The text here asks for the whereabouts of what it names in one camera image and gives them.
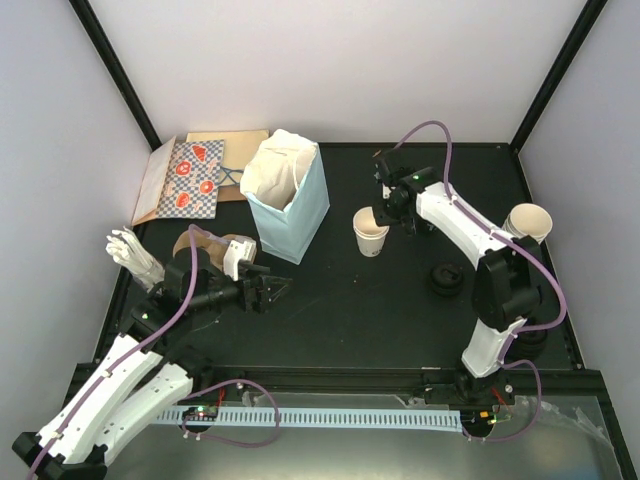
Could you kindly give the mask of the light blue paper bag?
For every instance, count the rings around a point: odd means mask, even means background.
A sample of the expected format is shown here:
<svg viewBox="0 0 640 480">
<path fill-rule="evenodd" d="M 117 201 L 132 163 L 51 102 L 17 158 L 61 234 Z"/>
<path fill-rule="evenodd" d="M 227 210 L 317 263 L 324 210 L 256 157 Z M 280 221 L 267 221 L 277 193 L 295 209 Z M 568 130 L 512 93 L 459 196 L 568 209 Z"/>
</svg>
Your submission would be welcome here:
<svg viewBox="0 0 640 480">
<path fill-rule="evenodd" d="M 330 208 L 319 145 L 276 130 L 262 141 L 240 181 L 262 249 L 298 265 Z"/>
</svg>

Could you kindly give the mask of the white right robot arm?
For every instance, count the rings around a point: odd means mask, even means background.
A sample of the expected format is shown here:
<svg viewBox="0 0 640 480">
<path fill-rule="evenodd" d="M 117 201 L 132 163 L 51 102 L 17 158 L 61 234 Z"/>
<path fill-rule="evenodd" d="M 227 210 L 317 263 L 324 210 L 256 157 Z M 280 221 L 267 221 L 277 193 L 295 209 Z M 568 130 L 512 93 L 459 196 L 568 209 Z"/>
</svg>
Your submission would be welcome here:
<svg viewBox="0 0 640 480">
<path fill-rule="evenodd" d="M 457 396 L 476 403 L 491 390 L 505 364 L 535 360 L 547 333 L 535 322 L 544 303 L 539 243 L 497 227 L 431 167 L 413 171 L 395 166 L 396 150 L 374 157 L 375 178 L 383 194 L 373 205 L 380 227 L 400 225 L 413 233 L 424 223 L 444 234 L 475 271 L 471 305 L 477 317 L 471 340 L 456 368 Z"/>
</svg>

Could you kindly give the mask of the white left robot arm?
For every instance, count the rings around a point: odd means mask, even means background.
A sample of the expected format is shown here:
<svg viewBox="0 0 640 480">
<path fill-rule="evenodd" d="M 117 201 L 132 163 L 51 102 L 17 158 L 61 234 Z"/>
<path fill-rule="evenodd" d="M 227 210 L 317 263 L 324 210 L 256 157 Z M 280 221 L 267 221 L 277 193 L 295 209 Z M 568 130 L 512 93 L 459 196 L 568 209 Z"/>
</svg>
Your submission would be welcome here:
<svg viewBox="0 0 640 480">
<path fill-rule="evenodd" d="M 211 361 L 192 343 L 198 316 L 227 306 L 264 313 L 291 283 L 248 260 L 230 277 L 205 250 L 178 251 L 63 410 L 14 441 L 29 478 L 104 478 L 122 450 L 164 410 L 213 391 Z"/>
</svg>

